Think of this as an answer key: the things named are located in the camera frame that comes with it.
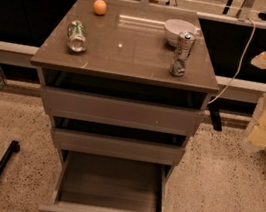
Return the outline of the grey drawer cabinet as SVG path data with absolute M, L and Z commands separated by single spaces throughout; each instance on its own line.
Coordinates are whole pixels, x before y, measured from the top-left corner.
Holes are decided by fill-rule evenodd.
M 198 35 L 183 76 L 169 73 L 174 49 L 164 23 L 172 18 L 199 23 L 192 12 L 108 0 L 105 15 L 92 11 L 94 0 L 77 0 L 31 59 L 42 86 L 196 111 L 204 111 L 218 92 L 204 37 Z M 87 49 L 68 47 L 67 27 L 81 21 Z M 185 149 L 192 136 L 134 129 L 69 117 L 50 117 L 51 130 L 67 129 Z

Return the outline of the silver energy drink can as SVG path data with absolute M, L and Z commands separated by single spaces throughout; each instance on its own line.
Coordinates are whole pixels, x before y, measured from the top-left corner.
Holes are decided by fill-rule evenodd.
M 174 58 L 170 65 L 169 73 L 175 77 L 183 76 L 186 71 L 187 60 L 189 59 L 192 47 L 196 42 L 193 33 L 182 31 L 178 35 L 177 46 L 175 47 Z

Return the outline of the white bowl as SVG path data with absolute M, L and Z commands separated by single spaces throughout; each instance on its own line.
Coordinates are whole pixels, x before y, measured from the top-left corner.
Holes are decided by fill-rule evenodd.
M 164 30 L 167 42 L 171 46 L 177 45 L 178 35 L 182 31 L 187 31 L 191 32 L 192 34 L 196 34 L 198 30 L 196 26 L 194 26 L 190 22 L 186 22 L 185 20 L 180 20 L 180 19 L 167 20 L 164 23 L 164 26 L 165 26 Z

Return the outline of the grey open bottom drawer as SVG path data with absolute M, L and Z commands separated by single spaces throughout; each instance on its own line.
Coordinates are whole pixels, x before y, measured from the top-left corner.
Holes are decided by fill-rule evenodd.
M 156 163 L 71 151 L 39 212 L 164 212 L 164 172 Z

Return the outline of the grey top drawer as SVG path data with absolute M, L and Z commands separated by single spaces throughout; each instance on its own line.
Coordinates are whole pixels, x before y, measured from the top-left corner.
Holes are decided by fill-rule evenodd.
M 42 86 L 41 98 L 51 116 L 68 117 L 134 129 L 192 136 L 202 111 Z

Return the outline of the black table leg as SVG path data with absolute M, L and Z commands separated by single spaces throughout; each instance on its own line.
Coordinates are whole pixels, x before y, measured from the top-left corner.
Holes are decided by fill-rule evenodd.
M 213 128 L 215 131 L 222 131 L 222 121 L 220 117 L 220 107 L 217 105 L 217 103 L 213 102 L 208 105 L 208 110 L 210 113 L 211 123 L 213 125 Z

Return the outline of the green soda can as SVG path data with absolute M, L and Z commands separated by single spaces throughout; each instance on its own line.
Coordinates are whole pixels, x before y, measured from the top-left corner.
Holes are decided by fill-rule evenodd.
M 81 21 L 73 20 L 67 27 L 68 47 L 74 52 L 87 49 L 87 30 Z

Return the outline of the orange fruit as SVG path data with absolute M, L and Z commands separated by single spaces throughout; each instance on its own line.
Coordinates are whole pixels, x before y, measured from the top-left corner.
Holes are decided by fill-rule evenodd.
M 105 15 L 107 10 L 107 5 L 105 1 L 102 0 L 96 0 L 93 3 L 93 11 L 96 15 Z

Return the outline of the grey middle drawer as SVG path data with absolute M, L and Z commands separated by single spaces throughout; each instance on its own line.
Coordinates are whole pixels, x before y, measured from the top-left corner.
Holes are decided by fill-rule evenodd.
M 131 160 L 175 165 L 184 155 L 184 148 L 133 140 L 121 139 L 68 129 L 51 130 L 55 147 L 60 149 Z

